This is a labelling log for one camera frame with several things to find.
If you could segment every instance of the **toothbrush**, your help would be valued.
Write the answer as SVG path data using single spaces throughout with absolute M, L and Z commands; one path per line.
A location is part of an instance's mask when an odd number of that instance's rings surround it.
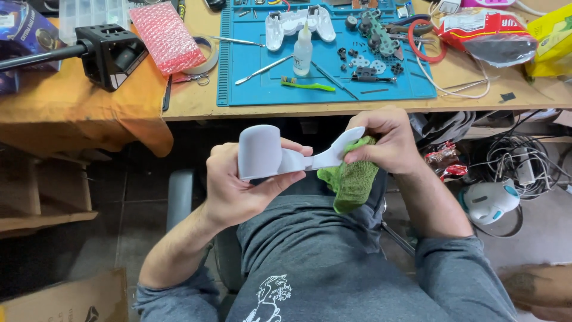
M 325 91 L 335 91 L 336 90 L 336 88 L 334 88 L 334 87 L 321 85 L 318 83 L 309 84 L 309 85 L 296 84 L 296 79 L 293 77 L 282 76 L 280 79 L 281 79 L 280 84 L 286 85 L 286 86 L 292 86 L 292 87 L 298 87 L 298 88 L 307 88 L 307 89 L 323 89 Z

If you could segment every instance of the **green cloth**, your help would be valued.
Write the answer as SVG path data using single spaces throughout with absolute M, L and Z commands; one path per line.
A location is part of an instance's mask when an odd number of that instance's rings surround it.
M 371 136 L 359 139 L 344 149 L 348 153 L 365 144 L 375 144 Z M 333 208 L 338 214 L 349 213 L 363 205 L 370 195 L 371 185 L 378 173 L 377 164 L 369 161 L 356 161 L 350 164 L 342 162 L 339 167 L 320 169 L 318 178 L 328 183 L 328 188 L 336 193 Z

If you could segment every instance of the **white controller shell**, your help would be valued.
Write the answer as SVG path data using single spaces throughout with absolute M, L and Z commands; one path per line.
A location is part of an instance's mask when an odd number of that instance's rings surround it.
M 296 12 L 280 12 L 279 17 L 266 17 L 266 48 L 276 51 L 282 46 L 284 36 L 291 36 L 304 28 L 306 18 L 308 18 L 308 29 L 311 32 L 318 32 L 320 38 L 325 42 L 332 42 L 336 39 L 336 32 L 332 26 L 329 12 L 325 8 L 317 6 L 314 14 L 308 15 L 308 9 L 301 9 Z

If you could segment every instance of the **workbench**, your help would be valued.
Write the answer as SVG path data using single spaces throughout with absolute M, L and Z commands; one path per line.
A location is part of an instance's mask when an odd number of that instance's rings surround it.
M 553 11 L 569 3 L 569 0 L 533 1 L 523 0 L 525 4 L 539 11 Z M 413 0 L 415 13 L 426 13 L 429 2 Z M 529 19 L 535 17 L 511 9 Z M 213 13 L 203 3 L 193 3 L 188 8 L 185 24 L 191 34 L 220 34 L 220 13 Z M 438 54 L 430 46 L 426 46 L 429 56 Z M 393 104 L 410 112 L 439 111 L 490 111 L 499 109 L 537 109 L 537 108 L 572 108 L 572 87 L 556 78 L 537 78 L 533 86 L 523 78 L 521 66 L 512 68 L 493 68 L 486 66 L 489 77 L 500 76 L 491 82 L 487 96 L 481 99 L 465 99 L 445 96 L 430 100 L 397 100 L 378 102 L 330 103 L 330 104 L 293 104 L 267 105 L 254 107 L 218 107 L 216 105 L 217 69 L 210 73 L 210 84 L 199 86 L 196 83 L 174 84 L 170 96 L 169 109 L 163 113 L 165 121 L 204 120 L 238 117 L 281 117 L 281 116 L 324 116 L 353 115 L 360 111 L 376 109 Z M 477 64 L 465 53 L 450 48 L 446 58 L 437 64 L 431 64 L 431 72 L 435 82 L 449 87 L 470 81 L 483 79 Z M 485 84 L 475 86 L 463 94 L 479 95 Z M 514 93 L 516 99 L 501 103 L 501 94 Z

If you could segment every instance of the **bubble wrap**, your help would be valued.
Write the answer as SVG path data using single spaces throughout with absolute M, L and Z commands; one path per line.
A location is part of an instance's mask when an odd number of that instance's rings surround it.
M 131 9 L 129 15 L 164 76 L 206 61 L 171 2 Z

